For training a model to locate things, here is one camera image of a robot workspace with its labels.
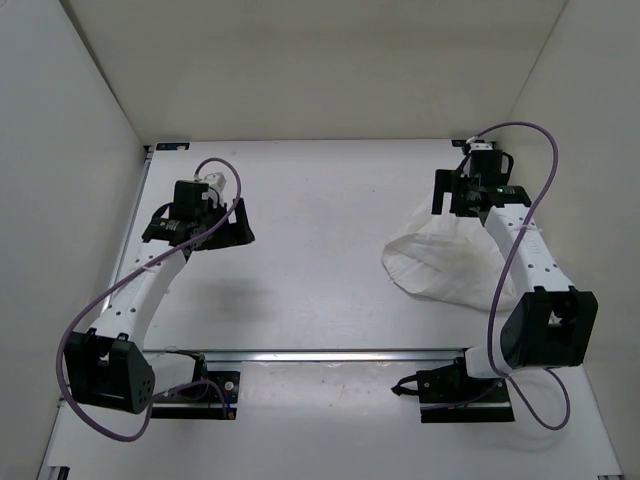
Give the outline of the white pleated skirt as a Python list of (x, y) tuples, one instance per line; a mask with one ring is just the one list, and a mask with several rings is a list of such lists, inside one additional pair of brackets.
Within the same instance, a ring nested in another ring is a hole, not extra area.
[(381, 261), (405, 292), (488, 311), (504, 259), (476, 218), (431, 213), (424, 199), (386, 242)]

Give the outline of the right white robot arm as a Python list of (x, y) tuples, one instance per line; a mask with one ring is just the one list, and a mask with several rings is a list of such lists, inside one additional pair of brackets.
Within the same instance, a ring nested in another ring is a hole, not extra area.
[(421, 206), (384, 246), (383, 265), (402, 290), (486, 309), (484, 344), (452, 364), (414, 375), (430, 407), (488, 400), (520, 370), (577, 367), (586, 356), (598, 303), (561, 270), (533, 218), (536, 201), (513, 185), (513, 157), (492, 143), (462, 149), (435, 174)]

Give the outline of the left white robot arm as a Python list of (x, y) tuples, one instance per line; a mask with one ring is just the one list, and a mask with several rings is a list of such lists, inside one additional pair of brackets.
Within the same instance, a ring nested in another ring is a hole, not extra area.
[(229, 210), (220, 172), (179, 180), (171, 202), (158, 208), (135, 255), (135, 279), (119, 287), (107, 309), (84, 332), (65, 342), (64, 362), (73, 399), (141, 413), (154, 395), (177, 388), (188, 398), (208, 389), (201, 354), (181, 351), (149, 360), (144, 340), (170, 284), (193, 253), (252, 243), (244, 202)]

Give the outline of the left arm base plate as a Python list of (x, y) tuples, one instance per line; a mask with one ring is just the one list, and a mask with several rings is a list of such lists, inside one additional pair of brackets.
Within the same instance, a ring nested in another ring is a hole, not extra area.
[(208, 371), (208, 378), (221, 390), (212, 386), (198, 386), (169, 395), (156, 402), (152, 409), (154, 419), (224, 420), (237, 418), (241, 372), (238, 370)]

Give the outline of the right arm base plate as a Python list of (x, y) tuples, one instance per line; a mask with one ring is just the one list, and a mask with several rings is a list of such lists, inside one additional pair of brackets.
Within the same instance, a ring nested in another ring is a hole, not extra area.
[(501, 379), (476, 379), (460, 365), (417, 374), (423, 424), (509, 423), (515, 420), (508, 389)]

